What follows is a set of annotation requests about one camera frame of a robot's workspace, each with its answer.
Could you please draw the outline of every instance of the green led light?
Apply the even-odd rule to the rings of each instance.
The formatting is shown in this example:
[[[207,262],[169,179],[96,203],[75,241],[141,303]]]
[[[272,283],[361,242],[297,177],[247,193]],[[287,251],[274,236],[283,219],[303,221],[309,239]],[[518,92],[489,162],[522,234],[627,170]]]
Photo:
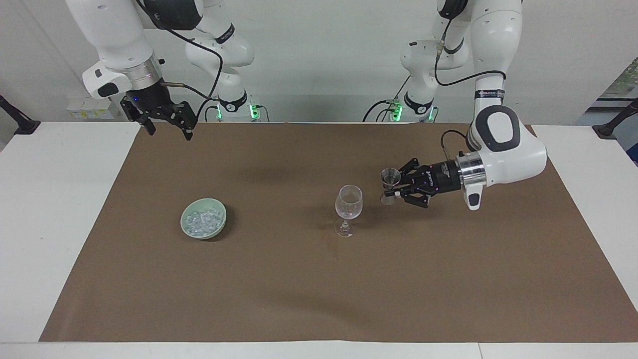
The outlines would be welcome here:
[[[392,120],[394,122],[399,122],[401,120],[401,115],[403,113],[403,106],[398,105],[396,110],[392,113]]]
[[[253,119],[259,118],[259,110],[257,109],[255,105],[250,105],[250,113]]]
[[[438,107],[434,106],[432,107],[432,109],[430,109],[430,116],[427,118],[427,122],[429,123],[434,123],[436,122],[436,118],[438,117]]]

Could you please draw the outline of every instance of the wine glass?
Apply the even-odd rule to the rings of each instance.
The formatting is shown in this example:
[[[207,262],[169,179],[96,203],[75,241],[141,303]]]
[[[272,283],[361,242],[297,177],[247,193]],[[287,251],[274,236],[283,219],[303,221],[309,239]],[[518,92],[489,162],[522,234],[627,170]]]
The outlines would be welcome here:
[[[338,235],[348,238],[352,237],[355,229],[350,225],[350,221],[357,218],[363,210],[363,193],[357,186],[347,185],[341,188],[337,200],[334,203],[339,217],[334,224],[334,230]]]

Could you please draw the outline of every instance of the brown paper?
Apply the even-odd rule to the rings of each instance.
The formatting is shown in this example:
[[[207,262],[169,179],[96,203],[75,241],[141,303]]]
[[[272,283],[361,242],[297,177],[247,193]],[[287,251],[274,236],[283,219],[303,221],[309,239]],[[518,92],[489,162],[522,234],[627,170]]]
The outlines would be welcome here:
[[[140,132],[42,341],[638,342],[638,314],[554,167],[428,210],[380,172],[444,160],[463,125],[201,124]],[[450,134],[451,153],[465,149]],[[356,234],[334,200],[364,192]],[[216,241],[184,208],[228,208]]]

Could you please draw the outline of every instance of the black cable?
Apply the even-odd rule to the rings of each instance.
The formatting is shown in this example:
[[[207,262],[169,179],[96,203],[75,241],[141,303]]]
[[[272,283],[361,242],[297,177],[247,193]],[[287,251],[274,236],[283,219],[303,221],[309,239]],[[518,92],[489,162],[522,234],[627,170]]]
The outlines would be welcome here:
[[[217,105],[215,106],[208,106],[208,108],[206,108],[206,111],[204,111],[204,121],[208,122],[208,110],[210,109],[218,109],[219,107],[217,107]]]
[[[379,102],[375,103],[374,105],[372,105],[372,107],[370,107],[370,109],[366,112],[366,115],[363,116],[363,121],[361,121],[361,122],[366,122],[366,119],[370,115],[370,112],[372,112],[372,110],[374,110],[375,107],[377,107],[379,105],[383,105],[384,103],[388,103],[388,101],[387,100],[382,100],[382,101],[379,101]]]
[[[139,5],[139,7],[146,13],[146,15],[148,15],[148,17],[151,19],[151,21],[153,21],[153,15],[151,13],[149,13],[149,11],[146,9],[146,7],[142,4],[141,0],[135,0],[135,2]],[[188,38],[183,37],[182,35],[176,33],[175,31],[171,30],[171,29],[166,29],[164,28],[164,30],[168,31],[169,33],[173,34],[174,36],[184,40],[185,42],[188,42],[189,44],[195,46],[195,47],[199,47],[202,50],[208,51],[211,54],[217,56],[219,58],[219,69],[217,70],[217,76],[215,77],[215,81],[212,84],[212,88],[211,88],[211,92],[208,94],[207,97],[208,100],[204,101],[202,103],[202,105],[200,106],[199,110],[197,110],[197,116],[196,118],[199,118],[199,116],[202,114],[202,110],[204,109],[204,106],[206,106],[206,104],[211,101],[212,98],[212,94],[215,93],[215,89],[217,88],[217,84],[219,83],[219,78],[221,77],[221,69],[224,67],[224,59],[221,57],[221,55],[219,54],[219,52],[209,49],[208,47],[202,46],[196,42],[194,42],[193,40],[190,40]]]
[[[410,76],[408,76],[408,78],[407,78],[407,79],[405,79],[405,81],[403,82],[403,85],[401,85],[401,88],[399,89],[399,91],[397,92],[397,94],[396,94],[396,95],[394,95],[394,99],[395,99],[395,100],[399,98],[399,95],[401,94],[401,91],[403,91],[403,88],[405,87],[405,85],[408,83],[408,81],[409,81],[409,80],[410,80]],[[383,115],[383,120],[381,120],[381,122],[385,122],[385,116],[386,116],[387,114],[388,114],[388,113],[386,112],[386,113]]]
[[[381,112],[379,112],[378,115],[376,115],[376,120],[375,122],[379,122],[379,118],[381,117],[381,114],[385,113],[388,114],[388,112],[394,112],[393,110],[387,109],[387,110],[382,110]]]
[[[213,100],[215,101],[214,98],[211,98],[209,96],[206,96],[205,94],[203,94],[202,92],[200,92],[198,89],[193,88],[191,86],[188,86],[187,84],[182,84],[180,82],[162,82],[161,83],[162,86],[167,87],[167,88],[184,88],[184,89],[188,89],[191,90],[192,92],[200,95],[201,97],[205,98],[206,100]]]
[[[444,42],[445,41],[445,37],[447,36],[447,31],[448,29],[450,29],[450,25],[452,24],[452,21],[448,21],[447,26],[445,26],[445,31],[443,32],[443,35],[441,36],[441,41]],[[438,78],[438,62],[441,59],[441,55],[437,54],[436,56],[436,62],[434,63],[434,78],[436,79],[437,83],[441,86],[452,86],[452,85],[456,85],[456,84],[460,84],[463,81],[467,81],[467,80],[471,80],[474,79],[475,77],[479,77],[479,76],[483,76],[483,75],[489,75],[490,73],[498,73],[500,75],[503,76],[503,80],[507,80],[507,75],[505,74],[505,72],[503,71],[499,71],[499,70],[491,70],[491,71],[484,71],[484,72],[480,72],[480,73],[475,73],[472,76],[467,76],[464,77],[460,80],[454,81],[454,82],[450,82],[449,84],[444,84],[442,83],[439,78]]]
[[[432,123],[436,123],[436,119],[438,118],[439,108],[437,106],[434,106],[430,112],[430,116],[432,116],[432,113],[434,112],[434,110],[436,110],[436,115],[434,115],[434,121],[432,121]]]
[[[271,121],[271,115],[268,114],[268,109],[266,108],[266,106],[264,105],[259,105],[256,108],[258,109],[264,109],[266,111],[266,119],[268,120],[268,122]]]
[[[447,149],[445,148],[445,143],[443,142],[443,140],[445,139],[445,135],[447,134],[458,134],[461,137],[463,137],[463,139],[467,139],[467,136],[465,136],[462,132],[459,132],[457,130],[447,130],[445,132],[443,132],[443,134],[441,135],[441,148],[443,149],[443,153],[445,154],[445,158],[447,158],[447,160],[450,160],[450,154],[447,152]]]

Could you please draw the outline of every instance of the white wall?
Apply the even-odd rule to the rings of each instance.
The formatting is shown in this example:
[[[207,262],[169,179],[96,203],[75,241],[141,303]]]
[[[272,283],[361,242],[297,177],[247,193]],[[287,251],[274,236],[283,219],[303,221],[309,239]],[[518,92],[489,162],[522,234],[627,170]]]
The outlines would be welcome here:
[[[68,119],[66,95],[84,87],[21,0],[0,2],[0,33],[0,93],[34,119]],[[0,142],[16,128],[0,110]]]
[[[436,6],[435,0],[226,2],[238,32],[257,50],[255,63],[240,70],[246,87],[277,121],[360,121],[373,102],[393,96],[403,82],[399,53],[404,44],[431,36]],[[508,74],[506,104],[527,123],[573,124],[635,58],[635,0],[537,0],[523,8],[523,39]],[[64,97],[81,91],[78,76],[97,55],[65,2],[3,0],[0,19],[0,91],[32,117],[67,120]],[[166,80],[202,90],[211,85],[188,64],[180,40],[158,30],[147,36],[168,61]],[[442,78],[472,71],[468,65]],[[30,75],[19,75],[24,72]],[[199,103],[184,90],[173,94]],[[439,119],[470,121],[472,95],[471,82],[440,89]]]
[[[0,140],[0,152],[2,152],[7,143],[5,140]]]

